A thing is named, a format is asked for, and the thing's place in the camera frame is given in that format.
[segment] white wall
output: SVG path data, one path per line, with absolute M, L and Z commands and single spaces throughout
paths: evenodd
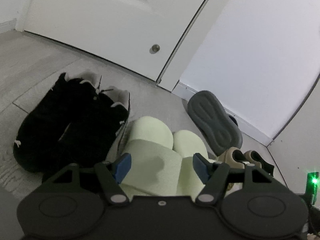
M 319 37 L 320 0 L 228 0 L 180 82 L 272 138 L 319 74 Z
M 0 23 L 19 17 L 25 0 L 0 0 Z

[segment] white baseboard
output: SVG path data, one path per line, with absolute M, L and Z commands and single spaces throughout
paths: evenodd
M 16 22 L 17 19 L 13 19 L 11 21 L 0 23 L 0 33 L 14 30 L 14 28 L 16 27 Z
M 176 85 L 176 87 L 173 89 L 172 93 L 174 95 L 182 98 L 182 99 L 185 99 L 185 100 L 189 101 L 190 98 L 195 93 L 197 93 L 197 91 L 194 90 L 193 88 L 188 87 L 187 85 L 179 82 Z M 264 134 L 263 132 L 258 130 L 256 127 L 254 127 L 253 125 L 248 123 L 246 120 L 244 120 L 241 117 L 237 116 L 236 114 L 234 114 L 229 109 L 227 109 L 225 107 L 224 107 L 224 109 L 227 112 L 227 114 L 232 115 L 233 117 L 235 117 L 235 119 L 238 122 L 239 129 L 240 129 L 241 132 L 244 132 L 246 135 L 252 137 L 253 139 L 255 139 L 256 141 L 260 142 L 261 144 L 263 144 L 265 146 L 268 146 L 269 143 L 272 141 L 272 138 L 270 138 L 269 136 L 267 136 L 266 134 Z

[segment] door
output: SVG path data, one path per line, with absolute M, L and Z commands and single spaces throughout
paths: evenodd
M 203 1 L 32 0 L 24 30 L 156 80 Z
M 307 174 L 320 172 L 320 82 L 301 109 L 268 146 L 289 189 L 304 193 Z M 320 184 L 316 207 L 320 208 Z

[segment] gray wood plank floor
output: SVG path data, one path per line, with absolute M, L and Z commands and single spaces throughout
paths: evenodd
M 22 199 L 41 183 L 41 174 L 24 171 L 12 155 L 12 144 L 27 113 L 43 98 L 62 72 L 69 76 L 94 73 L 101 88 L 110 85 L 129 90 L 132 111 L 129 121 L 150 115 L 171 131 L 201 132 L 189 118 L 181 98 L 153 82 L 107 60 L 32 34 L 9 31 L 0 35 L 0 184 Z M 247 135 L 243 149 L 257 149 L 273 163 L 268 150 Z M 209 152 L 212 150 L 205 143 Z M 275 177 L 283 182 L 277 170 Z

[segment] gray slipper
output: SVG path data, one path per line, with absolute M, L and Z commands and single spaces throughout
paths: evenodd
M 188 114 L 217 156 L 231 147 L 241 148 L 241 131 L 213 93 L 200 91 L 193 95 Z

